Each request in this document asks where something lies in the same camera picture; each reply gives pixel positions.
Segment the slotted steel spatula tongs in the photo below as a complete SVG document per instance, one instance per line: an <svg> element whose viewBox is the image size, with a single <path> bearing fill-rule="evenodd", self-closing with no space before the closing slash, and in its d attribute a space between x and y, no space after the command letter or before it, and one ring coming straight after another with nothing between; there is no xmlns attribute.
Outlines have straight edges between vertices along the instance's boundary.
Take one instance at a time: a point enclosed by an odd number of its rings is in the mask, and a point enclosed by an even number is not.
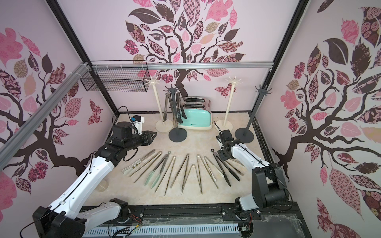
<svg viewBox="0 0 381 238"><path fill-rule="evenodd" d="M176 108L176 98L175 93L167 92L165 94L165 106L163 114L163 122L166 122L168 119L168 109L171 109L172 116L175 122L177 122L177 108Z"/></svg>

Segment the grey utensil rack stand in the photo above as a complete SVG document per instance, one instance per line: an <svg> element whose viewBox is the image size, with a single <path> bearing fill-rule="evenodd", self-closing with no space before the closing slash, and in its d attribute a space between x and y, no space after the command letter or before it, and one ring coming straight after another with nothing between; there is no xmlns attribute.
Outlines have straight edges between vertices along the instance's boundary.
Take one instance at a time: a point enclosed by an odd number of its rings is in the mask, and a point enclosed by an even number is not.
<svg viewBox="0 0 381 238"><path fill-rule="evenodd" d="M167 120L167 110L170 109L173 116L173 129L169 131L169 139L172 142L182 142L187 137L187 131L179 128L183 123L183 119L187 119L184 111L183 101L180 91L177 87L171 84L171 87L165 87L165 106L163 114L163 122Z"/></svg>

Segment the black silicone tip tongs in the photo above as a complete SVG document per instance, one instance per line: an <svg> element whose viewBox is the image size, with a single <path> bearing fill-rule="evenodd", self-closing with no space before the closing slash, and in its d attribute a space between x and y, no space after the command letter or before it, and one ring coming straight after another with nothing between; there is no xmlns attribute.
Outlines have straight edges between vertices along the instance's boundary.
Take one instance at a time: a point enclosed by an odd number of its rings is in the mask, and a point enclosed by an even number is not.
<svg viewBox="0 0 381 238"><path fill-rule="evenodd" d="M177 122L179 124L183 124L184 120L187 119L187 116L186 116L186 113L183 107L183 101L179 92L175 93L175 98L176 98L176 108L177 108Z"/></svg>

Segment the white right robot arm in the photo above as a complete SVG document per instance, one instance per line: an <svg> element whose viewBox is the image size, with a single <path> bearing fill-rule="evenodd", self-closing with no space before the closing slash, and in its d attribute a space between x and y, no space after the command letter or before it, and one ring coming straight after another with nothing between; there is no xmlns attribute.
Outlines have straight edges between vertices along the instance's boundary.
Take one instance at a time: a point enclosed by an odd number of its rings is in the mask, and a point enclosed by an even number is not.
<svg viewBox="0 0 381 238"><path fill-rule="evenodd" d="M216 139L220 145L217 157L222 162L236 159L252 173L251 193L236 199L240 211L272 207L289 200L290 193L278 164L260 158L240 140L234 139L229 130L220 131Z"/></svg>

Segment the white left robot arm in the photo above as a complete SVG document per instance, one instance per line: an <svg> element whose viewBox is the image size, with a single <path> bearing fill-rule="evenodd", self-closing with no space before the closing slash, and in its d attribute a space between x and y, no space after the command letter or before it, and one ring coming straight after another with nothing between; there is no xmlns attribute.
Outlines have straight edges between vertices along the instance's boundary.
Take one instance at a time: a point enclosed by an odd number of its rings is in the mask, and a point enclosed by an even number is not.
<svg viewBox="0 0 381 238"><path fill-rule="evenodd" d="M130 217L129 204L114 198L102 206L81 212L81 209L96 189L117 165L125 159L127 152L153 143L156 132L139 132L130 122L113 125L113 133L95 153L90 165L76 181L48 207L36 209L32 218L41 238L81 238L89 230L105 222L125 222Z"/></svg>

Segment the cream utensil rack right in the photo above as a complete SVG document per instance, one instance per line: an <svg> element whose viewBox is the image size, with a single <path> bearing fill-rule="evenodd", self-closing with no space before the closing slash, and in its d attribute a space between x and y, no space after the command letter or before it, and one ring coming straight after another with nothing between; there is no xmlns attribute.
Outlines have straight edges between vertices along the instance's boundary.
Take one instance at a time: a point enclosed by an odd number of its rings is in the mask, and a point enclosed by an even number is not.
<svg viewBox="0 0 381 238"><path fill-rule="evenodd" d="M222 120L218 120L217 122L213 122L215 129L217 131L224 131L224 130L232 130L233 124L228 121L228 116L232 104L233 95L236 92L236 86L239 84L242 84L241 79L237 79L237 77L229 78L226 80L228 82L228 85L225 88L222 88L221 93L223 93L224 96L228 98L225 115Z"/></svg>

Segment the cream utensil rack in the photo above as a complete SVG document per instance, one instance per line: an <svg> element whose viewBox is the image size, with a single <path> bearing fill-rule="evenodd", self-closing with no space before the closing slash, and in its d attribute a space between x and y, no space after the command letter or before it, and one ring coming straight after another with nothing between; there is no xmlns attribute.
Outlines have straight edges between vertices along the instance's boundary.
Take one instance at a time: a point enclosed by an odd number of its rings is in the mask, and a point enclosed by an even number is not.
<svg viewBox="0 0 381 238"><path fill-rule="evenodd" d="M225 88L222 88L221 93L223 93L224 96L228 98L225 115L222 120L218 120L217 122L213 122L215 129L217 131L224 131L224 130L232 130L233 124L228 121L228 116L232 104L233 95L236 92L236 86L239 84L242 84L241 79L237 79L237 77L229 78L226 80L228 82L228 85Z"/></svg>
<svg viewBox="0 0 381 238"><path fill-rule="evenodd" d="M173 128L173 123L171 120L166 120L165 122L163 121L164 119L163 111L162 111L162 107L161 107L161 103L160 103L160 99L159 99L159 95L158 95L158 91L156 87L156 85L159 84L159 82L156 79L151 79L151 80L145 79L144 82L145 84L148 84L149 86L153 88L154 96L155 96L156 103L159 110L160 120L156 123L155 128L158 132L162 132L162 133L169 132Z"/></svg>

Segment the grey utensil rack right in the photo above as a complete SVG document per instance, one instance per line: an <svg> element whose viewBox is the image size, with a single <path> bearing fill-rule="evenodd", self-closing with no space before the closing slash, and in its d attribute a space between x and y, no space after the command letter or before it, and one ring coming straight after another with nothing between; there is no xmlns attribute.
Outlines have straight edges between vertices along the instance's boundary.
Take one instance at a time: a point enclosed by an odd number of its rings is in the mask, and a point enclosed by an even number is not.
<svg viewBox="0 0 381 238"><path fill-rule="evenodd" d="M250 113L250 118L247 126L245 128L239 128L235 132L235 137L239 139L242 143L250 143L254 140L255 136L254 133L250 131L250 126L253 124L254 117L260 107L263 98L266 95L271 94L271 89L268 89L268 85L264 85L261 88L256 88L256 92L258 93L258 97Z"/></svg>

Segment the black nylon tongs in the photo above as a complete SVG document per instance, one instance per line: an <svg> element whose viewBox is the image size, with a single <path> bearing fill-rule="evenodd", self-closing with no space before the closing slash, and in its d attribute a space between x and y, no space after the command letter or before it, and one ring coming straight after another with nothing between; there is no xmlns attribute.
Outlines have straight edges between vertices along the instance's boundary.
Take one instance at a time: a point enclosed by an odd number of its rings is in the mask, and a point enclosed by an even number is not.
<svg viewBox="0 0 381 238"><path fill-rule="evenodd" d="M232 175L237 181L241 181L240 178L238 177L238 175L237 175L235 172L233 172L230 168L228 168L228 167L226 167L226 166L224 165L224 163L221 161L221 159L219 158L217 152L216 152L214 149L211 149L211 152L213 153L213 156L214 156L214 158L215 158L215 160L216 160L216 162L217 162L217 164L218 164L218 166L219 166L219 168L220 168L220 170L221 170L221 172L222 172L222 174L223 174L223 176L224 176L224 179L225 179L226 183L227 183L229 186L231 186L231 183L230 183L230 181L229 181L229 178L228 178L227 174L225 173L224 168L226 168L226 169L228 170L228 172L230 172L231 175Z"/></svg>

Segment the long steel tongs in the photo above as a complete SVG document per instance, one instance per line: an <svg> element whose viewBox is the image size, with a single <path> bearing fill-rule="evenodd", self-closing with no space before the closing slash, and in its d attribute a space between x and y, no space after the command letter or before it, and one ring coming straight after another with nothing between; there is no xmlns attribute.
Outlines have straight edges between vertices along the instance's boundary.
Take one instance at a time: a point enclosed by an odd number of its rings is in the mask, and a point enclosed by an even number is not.
<svg viewBox="0 0 381 238"><path fill-rule="evenodd" d="M164 173L163 177L161 178L158 186L156 187L155 189L155 192L157 192L161 186L161 184L163 183L165 177L168 175L167 177L167 182L166 182L166 186L165 186L165 191L164 191L164 196L166 195L167 191L168 191L168 187L169 187L169 183L170 183L170 179L171 179L171 175L172 175L172 172L173 172L173 167L174 167L174 164L176 162L176 156L173 156L171 161L170 161L170 164L166 170L166 172Z"/></svg>

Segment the steel tongs white tips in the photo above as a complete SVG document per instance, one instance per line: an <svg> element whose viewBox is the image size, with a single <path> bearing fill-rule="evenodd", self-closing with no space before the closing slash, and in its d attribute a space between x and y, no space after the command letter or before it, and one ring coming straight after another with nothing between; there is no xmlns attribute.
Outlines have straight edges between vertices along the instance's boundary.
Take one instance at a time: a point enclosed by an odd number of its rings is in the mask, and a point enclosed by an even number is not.
<svg viewBox="0 0 381 238"><path fill-rule="evenodd" d="M140 165L145 159L147 159L149 156L153 155L154 152L155 152L155 149L151 150L150 152L148 152L146 155L144 155L140 159L137 159L131 165L129 165L128 167L124 168L122 170L122 174L123 175L127 175L128 173L130 173L133 169L135 169L138 165Z"/></svg>

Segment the mint green toaster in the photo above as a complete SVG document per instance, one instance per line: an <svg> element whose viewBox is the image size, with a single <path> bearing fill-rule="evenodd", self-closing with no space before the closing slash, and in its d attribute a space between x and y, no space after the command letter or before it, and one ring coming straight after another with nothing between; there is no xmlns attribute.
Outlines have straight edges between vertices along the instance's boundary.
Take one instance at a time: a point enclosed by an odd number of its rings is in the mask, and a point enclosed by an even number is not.
<svg viewBox="0 0 381 238"><path fill-rule="evenodd" d="M207 98L188 96L182 99L186 119L182 116L179 128L186 130L210 130L212 128L211 101Z"/></svg>

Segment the clear glass lid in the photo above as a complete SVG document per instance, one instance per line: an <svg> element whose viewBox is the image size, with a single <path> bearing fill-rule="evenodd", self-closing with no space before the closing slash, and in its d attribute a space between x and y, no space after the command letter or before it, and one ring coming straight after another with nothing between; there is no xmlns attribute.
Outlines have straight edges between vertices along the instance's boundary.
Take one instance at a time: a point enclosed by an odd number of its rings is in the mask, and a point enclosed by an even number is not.
<svg viewBox="0 0 381 238"><path fill-rule="evenodd" d="M98 192L104 192L104 191L107 190L108 186L109 186L109 183L108 183L106 180L103 179L103 180L97 185L97 187L96 187L95 190L98 191Z"/></svg>

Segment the aluminium frame rail back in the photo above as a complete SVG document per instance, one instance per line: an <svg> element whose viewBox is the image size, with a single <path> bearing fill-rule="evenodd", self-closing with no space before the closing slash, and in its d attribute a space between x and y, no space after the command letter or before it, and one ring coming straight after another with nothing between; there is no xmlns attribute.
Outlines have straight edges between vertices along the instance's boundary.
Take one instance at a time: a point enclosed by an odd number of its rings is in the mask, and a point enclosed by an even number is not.
<svg viewBox="0 0 381 238"><path fill-rule="evenodd" d="M170 70L170 69L212 69L212 68L272 68L274 65L270 61L253 61L253 62L207 62L207 63L126 63L115 62L115 64L95 64L93 69L128 69L142 68L148 70Z"/></svg>

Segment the aluminium frame rail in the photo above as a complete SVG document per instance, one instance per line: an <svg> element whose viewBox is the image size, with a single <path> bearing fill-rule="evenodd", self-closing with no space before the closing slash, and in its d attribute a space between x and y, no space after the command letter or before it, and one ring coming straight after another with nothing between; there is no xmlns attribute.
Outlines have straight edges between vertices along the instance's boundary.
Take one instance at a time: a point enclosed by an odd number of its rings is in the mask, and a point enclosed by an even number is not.
<svg viewBox="0 0 381 238"><path fill-rule="evenodd" d="M274 65L270 61L253 61L253 62L207 62L207 63L126 63L115 62L115 64L95 64L93 69L128 69L142 68L148 70L170 70L170 69L212 69L212 68L272 68Z"/></svg>
<svg viewBox="0 0 381 238"><path fill-rule="evenodd" d="M82 62L71 72L67 79L56 89L56 91L37 109L37 111L20 127L1 148L1 170L14 157L16 152L25 144L43 120L50 114L53 108L62 100L75 83L89 71L89 65Z"/></svg>

